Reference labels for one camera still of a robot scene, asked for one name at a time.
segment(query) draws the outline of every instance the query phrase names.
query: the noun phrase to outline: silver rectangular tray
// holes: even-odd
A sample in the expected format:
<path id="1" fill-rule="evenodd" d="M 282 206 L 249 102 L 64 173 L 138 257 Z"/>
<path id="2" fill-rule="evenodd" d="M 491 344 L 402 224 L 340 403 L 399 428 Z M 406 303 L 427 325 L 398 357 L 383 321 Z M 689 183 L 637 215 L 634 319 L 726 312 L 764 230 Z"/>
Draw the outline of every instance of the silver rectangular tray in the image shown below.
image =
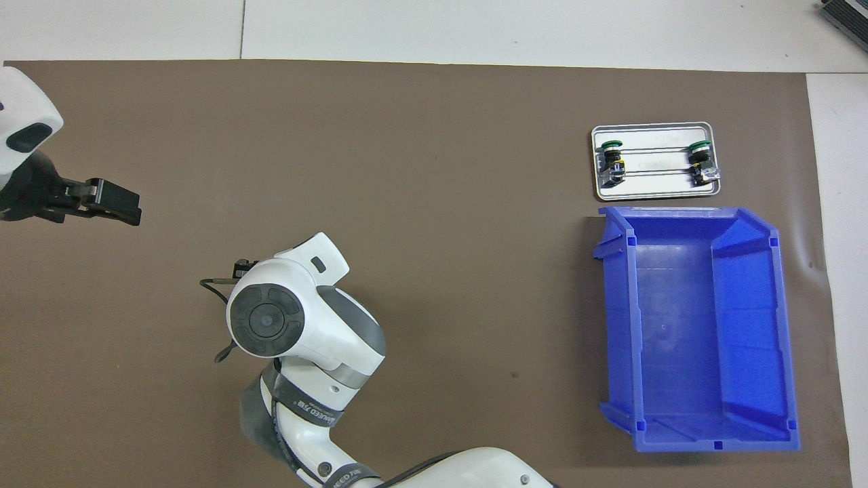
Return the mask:
<path id="1" fill-rule="evenodd" d="M 624 181 L 605 188 L 600 174 L 604 160 L 600 146 L 618 140 L 626 170 Z M 695 187 L 687 162 L 687 146 L 711 141 L 711 156 L 720 167 L 711 126 L 707 122 L 600 125 L 591 131 L 591 164 L 597 196 L 604 201 L 647 200 L 711 196 L 720 192 L 720 180 Z"/>

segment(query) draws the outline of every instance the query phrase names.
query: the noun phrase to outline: round gray joint cover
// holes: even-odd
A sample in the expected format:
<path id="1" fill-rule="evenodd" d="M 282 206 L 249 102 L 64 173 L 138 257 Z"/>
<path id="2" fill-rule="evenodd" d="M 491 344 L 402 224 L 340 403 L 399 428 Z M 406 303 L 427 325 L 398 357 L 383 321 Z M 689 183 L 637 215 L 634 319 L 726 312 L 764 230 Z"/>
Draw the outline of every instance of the round gray joint cover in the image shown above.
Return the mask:
<path id="1" fill-rule="evenodd" d="M 244 287 L 232 301 L 229 319 L 238 345 L 257 356 L 285 353 L 305 328 L 298 297 L 273 283 Z"/>

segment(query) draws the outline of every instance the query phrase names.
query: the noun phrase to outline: blue container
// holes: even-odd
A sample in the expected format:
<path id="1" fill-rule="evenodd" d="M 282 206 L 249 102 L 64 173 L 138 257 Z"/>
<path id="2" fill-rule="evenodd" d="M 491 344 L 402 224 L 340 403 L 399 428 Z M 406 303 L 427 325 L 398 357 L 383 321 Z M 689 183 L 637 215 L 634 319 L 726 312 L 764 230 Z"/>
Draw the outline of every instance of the blue container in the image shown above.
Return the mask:
<path id="1" fill-rule="evenodd" d="M 744 208 L 600 213 L 606 419 L 641 452 L 799 449 L 778 230 Z"/>

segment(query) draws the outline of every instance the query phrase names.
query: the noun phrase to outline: brown table surface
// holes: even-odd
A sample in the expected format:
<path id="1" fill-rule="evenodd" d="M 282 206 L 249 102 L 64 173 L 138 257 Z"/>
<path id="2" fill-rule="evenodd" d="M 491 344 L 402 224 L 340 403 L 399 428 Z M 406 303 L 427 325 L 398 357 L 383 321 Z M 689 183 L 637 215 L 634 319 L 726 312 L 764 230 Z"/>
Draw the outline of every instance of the brown table surface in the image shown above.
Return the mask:
<path id="1" fill-rule="evenodd" d="M 389 354 L 333 438 L 385 477 L 493 445 L 564 488 L 848 486 L 799 74 L 280 61 L 15 63 L 66 126 L 61 175 L 141 194 L 141 226 L 3 225 L 4 486 L 301 487 L 238 425 L 263 359 L 212 357 L 197 285 L 317 231 Z M 711 123 L 723 189 L 785 256 L 799 452 L 647 454 L 608 424 L 589 132 Z"/>

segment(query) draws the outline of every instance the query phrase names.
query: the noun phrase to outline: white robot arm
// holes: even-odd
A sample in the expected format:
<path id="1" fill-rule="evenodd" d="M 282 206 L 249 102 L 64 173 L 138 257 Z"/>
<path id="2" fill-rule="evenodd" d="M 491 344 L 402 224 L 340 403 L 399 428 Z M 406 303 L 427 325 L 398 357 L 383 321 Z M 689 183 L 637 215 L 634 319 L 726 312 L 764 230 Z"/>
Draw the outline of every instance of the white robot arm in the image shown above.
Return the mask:
<path id="1" fill-rule="evenodd" d="M 334 286 L 348 271 L 320 233 L 256 263 L 235 285 L 226 312 L 234 342 L 273 360 L 242 395 L 245 434 L 316 488 L 553 488 L 490 447 L 444 454 L 383 481 L 330 440 L 386 353 L 377 321 Z"/>
<path id="2" fill-rule="evenodd" d="M 102 178 L 72 181 L 57 174 L 38 148 L 63 127 L 54 104 L 24 73 L 0 67 L 0 221 L 37 216 L 106 217 L 137 226 L 139 195 Z"/>

